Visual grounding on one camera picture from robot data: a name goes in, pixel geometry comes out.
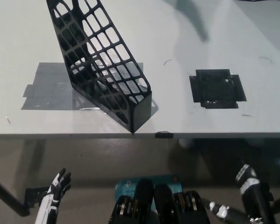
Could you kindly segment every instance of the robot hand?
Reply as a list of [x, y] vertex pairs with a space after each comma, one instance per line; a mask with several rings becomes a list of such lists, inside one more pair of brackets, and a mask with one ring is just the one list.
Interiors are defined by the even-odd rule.
[[58, 207], [65, 192], [70, 189], [70, 173], [65, 175], [62, 169], [49, 187], [42, 199], [35, 224], [55, 224], [57, 221]]
[[202, 199], [204, 206], [224, 223], [276, 224], [270, 206], [273, 196], [269, 192], [269, 187], [257, 178], [254, 169], [245, 164], [236, 176], [236, 181], [240, 187], [245, 212], [207, 199]]

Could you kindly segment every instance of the white table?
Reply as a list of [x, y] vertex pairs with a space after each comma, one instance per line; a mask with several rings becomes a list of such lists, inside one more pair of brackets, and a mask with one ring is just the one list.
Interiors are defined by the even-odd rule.
[[[45, 0], [0, 1], [0, 138], [280, 137], [280, 1], [102, 3], [143, 62], [158, 110], [135, 135], [100, 110], [21, 110], [38, 64], [63, 58]], [[247, 101], [238, 109], [193, 103], [196, 69], [238, 74]]]

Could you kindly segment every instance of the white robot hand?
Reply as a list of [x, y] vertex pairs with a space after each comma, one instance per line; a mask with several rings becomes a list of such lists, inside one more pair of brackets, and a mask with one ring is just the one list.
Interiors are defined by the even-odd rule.
[[42, 199], [35, 224], [55, 224], [57, 221], [58, 207], [65, 192], [70, 189], [70, 173], [65, 175], [62, 169], [49, 187]]

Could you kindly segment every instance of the black plastic grid organizer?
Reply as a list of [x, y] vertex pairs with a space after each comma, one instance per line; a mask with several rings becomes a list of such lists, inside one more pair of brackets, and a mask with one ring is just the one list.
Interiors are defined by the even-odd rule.
[[47, 4], [73, 88], [134, 133], [151, 116], [151, 88], [100, 0]]

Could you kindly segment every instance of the black tape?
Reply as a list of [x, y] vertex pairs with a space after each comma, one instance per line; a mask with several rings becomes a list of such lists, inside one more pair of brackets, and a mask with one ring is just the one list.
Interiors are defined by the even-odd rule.
[[247, 101], [239, 76], [229, 69], [196, 70], [189, 78], [194, 103], [206, 109], [236, 109], [237, 101]]
[[170, 133], [170, 132], [157, 132], [154, 134], [154, 137], [156, 139], [172, 139], [174, 136], [173, 133]]

